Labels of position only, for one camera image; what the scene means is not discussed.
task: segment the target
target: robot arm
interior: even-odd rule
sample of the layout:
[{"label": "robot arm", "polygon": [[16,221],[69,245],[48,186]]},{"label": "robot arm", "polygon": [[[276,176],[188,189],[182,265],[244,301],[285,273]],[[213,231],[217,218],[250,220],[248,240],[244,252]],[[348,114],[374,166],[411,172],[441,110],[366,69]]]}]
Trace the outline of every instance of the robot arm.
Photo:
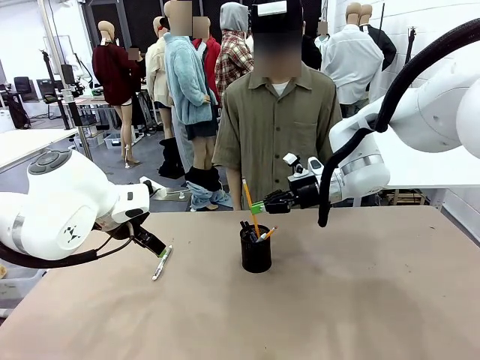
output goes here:
[{"label": "robot arm", "polygon": [[372,135],[389,125],[419,151],[444,152],[463,145],[480,158],[480,70],[475,51],[465,52],[422,87],[409,88],[433,63],[480,40],[479,29],[476,19],[443,35],[409,62],[384,98],[336,124],[329,134],[334,154],[325,166],[312,157],[303,169],[294,155],[287,155],[284,160],[293,167],[290,190],[268,195],[254,204],[252,212],[289,212],[293,205],[318,205],[319,225],[326,226],[332,203],[374,194],[389,183],[389,170]]},{"label": "robot arm", "polygon": [[[76,265],[68,260],[93,229],[114,239],[130,237],[156,255],[165,248],[140,226],[149,214],[145,184],[114,185],[94,163],[71,150],[40,156],[28,167],[28,181],[28,195],[0,193],[0,203],[8,204],[0,208],[0,257],[11,263]],[[80,260],[98,258],[96,252],[84,254]]]}]

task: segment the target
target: red jacket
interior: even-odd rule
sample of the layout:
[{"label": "red jacket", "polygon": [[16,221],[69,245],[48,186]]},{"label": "red jacket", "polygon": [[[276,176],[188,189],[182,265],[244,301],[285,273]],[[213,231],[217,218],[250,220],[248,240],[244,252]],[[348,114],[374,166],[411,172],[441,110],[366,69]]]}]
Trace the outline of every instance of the red jacket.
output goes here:
[{"label": "red jacket", "polygon": [[[195,46],[195,49],[198,49],[201,43],[202,43],[202,39],[195,39],[193,41],[193,45]],[[203,62],[205,64],[207,82],[210,89],[213,90],[213,92],[215,93],[217,102],[220,103],[220,97],[218,96],[217,86],[215,85],[215,63],[217,62],[218,54],[220,54],[221,46],[211,35],[206,42],[206,46],[207,46],[207,49],[203,53],[204,55]]]},{"label": "red jacket", "polygon": [[119,106],[131,99],[140,84],[140,68],[128,60],[125,49],[114,43],[100,45],[93,50],[91,64],[108,104]]}]

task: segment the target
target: black cup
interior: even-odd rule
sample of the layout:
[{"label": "black cup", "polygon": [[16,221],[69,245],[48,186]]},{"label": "black cup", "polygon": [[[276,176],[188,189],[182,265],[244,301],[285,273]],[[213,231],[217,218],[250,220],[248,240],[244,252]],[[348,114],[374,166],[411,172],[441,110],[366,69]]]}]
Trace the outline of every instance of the black cup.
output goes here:
[{"label": "black cup", "polygon": [[[260,235],[268,233],[270,230],[268,227],[259,225]],[[255,232],[253,225],[250,225],[250,229]],[[258,274],[260,272],[266,272],[272,266],[272,254],[270,252],[270,239],[252,242],[249,236],[248,228],[241,229],[241,265],[243,269],[248,272]]]}]

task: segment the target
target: plaid shirt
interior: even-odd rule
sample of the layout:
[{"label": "plaid shirt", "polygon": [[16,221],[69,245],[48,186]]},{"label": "plaid shirt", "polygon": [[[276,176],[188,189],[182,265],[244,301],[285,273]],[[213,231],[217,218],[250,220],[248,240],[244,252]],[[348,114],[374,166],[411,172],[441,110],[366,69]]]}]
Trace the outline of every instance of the plaid shirt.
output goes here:
[{"label": "plaid shirt", "polygon": [[222,31],[222,46],[215,64],[215,85],[221,99],[228,85],[254,69],[254,58],[243,31]]}]

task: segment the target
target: yellow pencil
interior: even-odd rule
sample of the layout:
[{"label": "yellow pencil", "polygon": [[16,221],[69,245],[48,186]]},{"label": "yellow pencil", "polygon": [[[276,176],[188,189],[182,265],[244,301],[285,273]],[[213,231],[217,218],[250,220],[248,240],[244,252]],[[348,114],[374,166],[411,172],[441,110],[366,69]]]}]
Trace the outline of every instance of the yellow pencil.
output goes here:
[{"label": "yellow pencil", "polygon": [[[241,180],[241,182],[243,183],[243,188],[245,189],[245,195],[247,196],[248,207],[251,209],[252,208],[252,198],[250,197],[250,191],[248,191],[247,180],[245,180],[245,178],[243,178]],[[258,228],[257,216],[252,214],[252,218],[253,218],[253,225],[255,226],[256,238],[259,239],[260,238],[260,229]]]},{"label": "yellow pencil", "polygon": [[267,232],[265,240],[268,239],[270,236],[272,236],[272,234],[275,232],[276,229],[278,229],[278,226],[273,226],[273,229],[271,229],[269,232]]}]

